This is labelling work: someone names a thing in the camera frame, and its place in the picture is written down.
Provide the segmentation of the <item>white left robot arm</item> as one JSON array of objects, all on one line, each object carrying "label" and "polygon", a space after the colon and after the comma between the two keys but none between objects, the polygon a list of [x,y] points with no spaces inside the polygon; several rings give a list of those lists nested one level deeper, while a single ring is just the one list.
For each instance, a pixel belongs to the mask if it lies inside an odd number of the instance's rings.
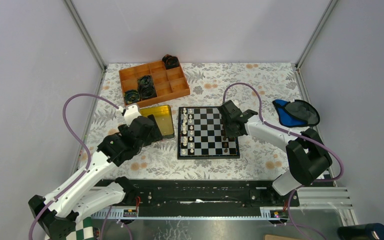
[{"label": "white left robot arm", "polygon": [[50,239],[64,240],[83,219],[107,206],[118,203],[128,206],[135,201],[138,189],[125,176],[85,195],[108,172],[131,160],[143,147],[163,138],[153,115],[140,115],[130,125],[120,125],[118,130],[106,136],[92,154],[91,162],[83,165],[60,187],[46,196],[34,195],[28,201],[37,223]]}]

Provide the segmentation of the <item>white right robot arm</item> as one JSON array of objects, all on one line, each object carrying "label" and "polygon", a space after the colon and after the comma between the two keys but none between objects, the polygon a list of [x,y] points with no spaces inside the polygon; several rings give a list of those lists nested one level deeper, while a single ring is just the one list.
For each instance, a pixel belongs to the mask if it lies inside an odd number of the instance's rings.
[{"label": "white right robot arm", "polygon": [[309,186],[332,165],[319,134],[308,128],[300,133],[268,123],[254,110],[241,111],[231,100],[218,107],[228,138],[251,136],[284,151],[289,169],[277,177],[267,191],[267,201],[281,205],[287,194],[300,186]]}]

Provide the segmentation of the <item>black white chess board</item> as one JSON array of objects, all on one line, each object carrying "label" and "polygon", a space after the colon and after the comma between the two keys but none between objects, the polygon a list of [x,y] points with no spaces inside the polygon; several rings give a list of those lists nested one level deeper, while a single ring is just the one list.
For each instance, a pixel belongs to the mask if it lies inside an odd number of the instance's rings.
[{"label": "black white chess board", "polygon": [[[180,147],[180,115],[182,108],[193,109],[194,125],[194,154],[181,156]],[[240,157],[239,141],[236,137],[228,138],[222,123],[221,114],[216,106],[183,106],[178,109],[178,160],[212,160],[212,159],[238,159]]]}]

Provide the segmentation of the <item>row of white chess pieces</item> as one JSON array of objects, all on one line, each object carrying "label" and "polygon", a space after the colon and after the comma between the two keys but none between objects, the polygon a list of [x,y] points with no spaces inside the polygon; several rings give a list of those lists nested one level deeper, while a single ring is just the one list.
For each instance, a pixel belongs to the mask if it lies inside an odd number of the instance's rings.
[{"label": "row of white chess pieces", "polygon": [[192,156],[195,153],[195,130],[193,109],[183,107],[180,115],[180,155]]}]

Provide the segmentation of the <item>floral patterned table mat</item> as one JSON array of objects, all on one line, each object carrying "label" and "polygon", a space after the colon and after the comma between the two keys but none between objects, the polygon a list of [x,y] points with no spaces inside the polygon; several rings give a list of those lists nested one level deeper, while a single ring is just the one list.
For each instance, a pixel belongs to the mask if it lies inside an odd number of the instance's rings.
[{"label": "floral patterned table mat", "polygon": [[[113,63],[107,68],[100,91],[102,100],[97,103],[87,134],[86,145],[91,152],[124,123],[115,106],[124,104],[119,70],[129,67],[128,63]],[[290,63],[183,63],[182,69],[190,95],[168,102],[174,123],[180,107],[219,106],[227,93],[227,99],[242,111],[257,111],[262,105],[263,118],[276,124],[273,100],[301,98]],[[242,136],[238,142],[240,158],[179,160],[177,139],[165,139],[144,148],[105,178],[273,180],[288,170],[286,154],[272,144],[251,136]]]}]

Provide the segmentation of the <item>black roll front tray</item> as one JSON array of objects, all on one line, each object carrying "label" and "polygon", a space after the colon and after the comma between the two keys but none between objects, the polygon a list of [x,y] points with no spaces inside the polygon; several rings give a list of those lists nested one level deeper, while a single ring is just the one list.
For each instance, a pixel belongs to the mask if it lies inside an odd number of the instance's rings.
[{"label": "black roll front tray", "polygon": [[141,96],[139,92],[135,89],[126,91],[123,94],[123,98],[126,105],[134,104],[141,101]]}]

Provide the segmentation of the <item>gold metal tin tray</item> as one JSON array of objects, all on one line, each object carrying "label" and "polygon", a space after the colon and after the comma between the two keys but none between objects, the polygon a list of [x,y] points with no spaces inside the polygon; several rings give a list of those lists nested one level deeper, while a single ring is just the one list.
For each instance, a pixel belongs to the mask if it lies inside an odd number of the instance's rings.
[{"label": "gold metal tin tray", "polygon": [[153,115],[164,139],[174,138],[175,131],[172,110],[169,105],[141,108],[139,112],[144,117],[149,117],[150,115]]}]

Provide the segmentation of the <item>black roll in tray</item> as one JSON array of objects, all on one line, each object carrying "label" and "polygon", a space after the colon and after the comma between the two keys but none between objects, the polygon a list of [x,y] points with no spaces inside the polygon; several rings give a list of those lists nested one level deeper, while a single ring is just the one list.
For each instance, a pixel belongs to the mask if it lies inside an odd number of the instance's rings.
[{"label": "black roll in tray", "polygon": [[141,100],[155,98],[157,92],[151,75],[144,75],[137,80],[137,91]]}]

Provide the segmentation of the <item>blue black cloth pouch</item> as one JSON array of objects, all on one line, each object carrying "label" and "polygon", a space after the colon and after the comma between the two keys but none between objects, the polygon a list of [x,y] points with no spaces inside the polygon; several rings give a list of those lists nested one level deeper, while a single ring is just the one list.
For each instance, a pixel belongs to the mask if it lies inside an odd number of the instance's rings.
[{"label": "blue black cloth pouch", "polygon": [[304,100],[275,99],[272,104],[277,112],[279,123],[284,127],[314,127],[320,123],[318,111]]}]

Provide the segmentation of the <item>orange compartment organizer tray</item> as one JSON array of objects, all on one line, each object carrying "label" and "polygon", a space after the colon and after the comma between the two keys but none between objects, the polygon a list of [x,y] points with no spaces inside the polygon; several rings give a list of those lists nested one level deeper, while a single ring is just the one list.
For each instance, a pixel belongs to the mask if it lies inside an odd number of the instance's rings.
[{"label": "orange compartment organizer tray", "polygon": [[191,93],[181,65],[180,67],[166,70],[162,60],[159,60],[121,69],[118,73],[124,103],[124,93],[126,91],[138,90],[139,78],[145,75],[152,76],[156,97],[134,103],[138,104],[141,108],[185,97]]}]

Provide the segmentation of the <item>black roll at tray corner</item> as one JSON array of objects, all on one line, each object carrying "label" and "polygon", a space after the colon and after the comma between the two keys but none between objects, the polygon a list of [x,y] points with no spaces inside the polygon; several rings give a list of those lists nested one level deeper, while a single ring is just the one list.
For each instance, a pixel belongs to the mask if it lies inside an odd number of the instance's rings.
[{"label": "black roll at tray corner", "polygon": [[180,67],[180,62],[177,56],[166,54],[161,60],[166,70]]}]

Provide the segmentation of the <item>green white checkered mat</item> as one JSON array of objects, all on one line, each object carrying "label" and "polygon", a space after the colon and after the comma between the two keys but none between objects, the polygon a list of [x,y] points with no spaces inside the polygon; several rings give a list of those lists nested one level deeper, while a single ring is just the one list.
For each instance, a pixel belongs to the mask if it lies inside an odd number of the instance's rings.
[{"label": "green white checkered mat", "polygon": [[95,240],[92,218],[87,217],[75,226],[75,231],[71,232],[66,240]]}]

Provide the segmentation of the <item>dark cylinder bottom right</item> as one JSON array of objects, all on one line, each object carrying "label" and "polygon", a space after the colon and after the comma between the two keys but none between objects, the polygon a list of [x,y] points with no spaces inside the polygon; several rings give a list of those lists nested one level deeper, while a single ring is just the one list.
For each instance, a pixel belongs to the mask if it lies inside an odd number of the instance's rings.
[{"label": "dark cylinder bottom right", "polygon": [[384,240],[384,225],[367,223],[341,226],[337,229],[337,235],[341,240]]}]

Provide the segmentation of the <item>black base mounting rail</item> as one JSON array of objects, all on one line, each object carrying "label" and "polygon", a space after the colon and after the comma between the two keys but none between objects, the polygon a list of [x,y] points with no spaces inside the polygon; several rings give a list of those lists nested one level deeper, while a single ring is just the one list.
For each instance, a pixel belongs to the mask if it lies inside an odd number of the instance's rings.
[{"label": "black base mounting rail", "polygon": [[150,180],[131,179],[135,192],[113,211],[137,212],[140,218],[252,218],[261,209],[299,207],[271,187],[269,180]]}]

